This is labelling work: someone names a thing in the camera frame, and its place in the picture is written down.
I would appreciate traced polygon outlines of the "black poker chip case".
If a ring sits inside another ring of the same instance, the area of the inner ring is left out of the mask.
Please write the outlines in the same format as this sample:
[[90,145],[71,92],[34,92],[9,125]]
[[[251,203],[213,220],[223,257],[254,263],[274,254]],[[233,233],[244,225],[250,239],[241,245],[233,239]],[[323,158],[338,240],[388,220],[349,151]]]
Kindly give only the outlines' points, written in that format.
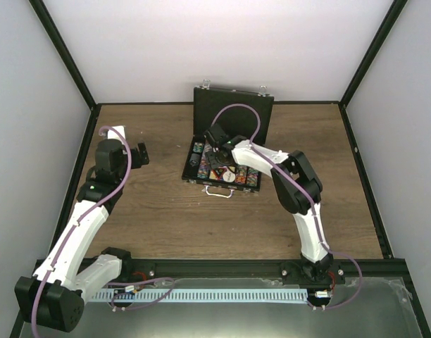
[[[208,143],[204,133],[214,124],[219,125],[230,139],[243,136],[263,146],[266,143],[275,98],[266,92],[264,86],[260,87],[259,92],[246,92],[211,87],[208,80],[194,88],[193,97],[193,137],[187,152],[182,180],[202,185],[203,192],[209,196],[226,199],[232,197],[235,191],[258,192],[261,188],[261,173],[257,187],[211,180],[209,176],[203,180],[196,176],[199,165],[192,167],[189,158],[194,153],[192,148],[195,142]],[[238,168],[250,167],[233,164],[221,168],[236,174]]]

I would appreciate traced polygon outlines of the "red black triangular token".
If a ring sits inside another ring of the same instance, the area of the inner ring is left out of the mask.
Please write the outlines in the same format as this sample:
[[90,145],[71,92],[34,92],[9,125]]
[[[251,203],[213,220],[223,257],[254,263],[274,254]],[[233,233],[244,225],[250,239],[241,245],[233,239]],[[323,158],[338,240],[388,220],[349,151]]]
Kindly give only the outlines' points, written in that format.
[[226,171],[226,168],[216,168],[215,170],[211,170],[209,174],[209,178],[211,180],[221,180],[223,181],[223,175]]

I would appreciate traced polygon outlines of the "white dealer button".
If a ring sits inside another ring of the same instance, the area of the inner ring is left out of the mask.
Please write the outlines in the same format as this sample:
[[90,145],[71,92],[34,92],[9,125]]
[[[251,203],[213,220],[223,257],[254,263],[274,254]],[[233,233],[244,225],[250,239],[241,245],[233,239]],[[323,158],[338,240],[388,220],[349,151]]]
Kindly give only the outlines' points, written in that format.
[[236,178],[236,175],[232,171],[230,171],[230,170],[226,170],[223,173],[223,180],[225,182],[234,182],[235,178]]

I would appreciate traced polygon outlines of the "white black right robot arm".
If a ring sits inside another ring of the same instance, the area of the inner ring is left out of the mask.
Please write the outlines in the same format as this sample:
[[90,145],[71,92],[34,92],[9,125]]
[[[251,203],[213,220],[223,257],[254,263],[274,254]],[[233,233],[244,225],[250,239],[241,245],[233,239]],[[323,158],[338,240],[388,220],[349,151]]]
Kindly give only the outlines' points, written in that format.
[[305,279],[323,281],[333,262],[320,216],[323,185],[305,154],[287,153],[259,146],[243,136],[230,137],[219,124],[204,133],[210,144],[212,168],[245,165],[271,177],[281,206],[291,213],[301,240],[301,264]]

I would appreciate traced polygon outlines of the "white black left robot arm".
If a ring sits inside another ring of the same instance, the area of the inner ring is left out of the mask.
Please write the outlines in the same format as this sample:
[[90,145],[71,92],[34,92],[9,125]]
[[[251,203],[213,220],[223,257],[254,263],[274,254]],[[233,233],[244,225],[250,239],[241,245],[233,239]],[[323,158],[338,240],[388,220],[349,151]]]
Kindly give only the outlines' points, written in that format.
[[95,164],[79,189],[72,215],[49,255],[32,277],[20,277],[15,295],[23,320],[34,337],[39,327],[71,332],[85,304],[115,280],[127,284],[134,276],[129,251],[108,247],[84,270],[85,254],[123,194],[130,171],[149,163],[144,145],[131,148],[125,127],[103,126]]

